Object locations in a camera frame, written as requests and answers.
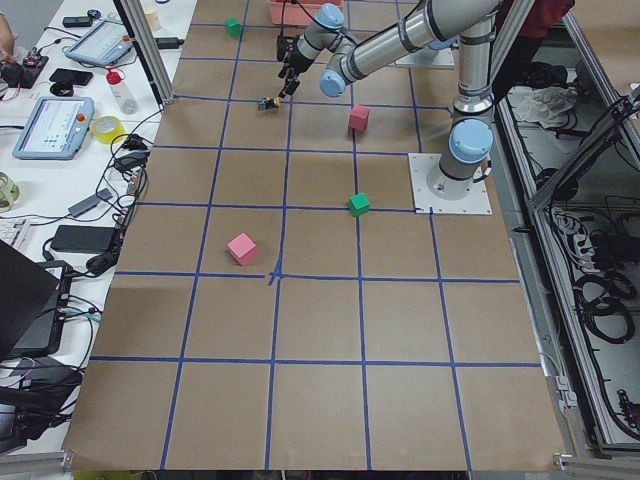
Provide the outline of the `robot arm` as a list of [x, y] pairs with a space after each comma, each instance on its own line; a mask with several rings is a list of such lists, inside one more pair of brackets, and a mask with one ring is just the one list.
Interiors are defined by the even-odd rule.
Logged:
[[337, 98], [346, 87], [383, 67], [397, 64], [414, 68], [429, 51], [453, 42], [459, 47], [457, 79], [450, 81], [456, 120], [482, 117], [495, 100], [490, 93], [492, 44], [500, 1], [421, 1], [405, 16], [363, 41], [344, 26], [344, 15], [332, 3], [323, 4], [304, 32], [277, 37], [277, 59], [282, 63], [282, 98], [291, 96], [305, 73], [323, 51], [332, 57], [320, 79], [324, 95]]

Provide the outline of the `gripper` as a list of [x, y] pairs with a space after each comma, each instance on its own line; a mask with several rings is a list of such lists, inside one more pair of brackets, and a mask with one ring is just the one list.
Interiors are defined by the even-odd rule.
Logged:
[[276, 39], [276, 57], [282, 63], [278, 77], [286, 80], [284, 96], [293, 96], [300, 85], [298, 75], [306, 72], [314, 60], [308, 58], [300, 50], [302, 35], [289, 36], [279, 34]]

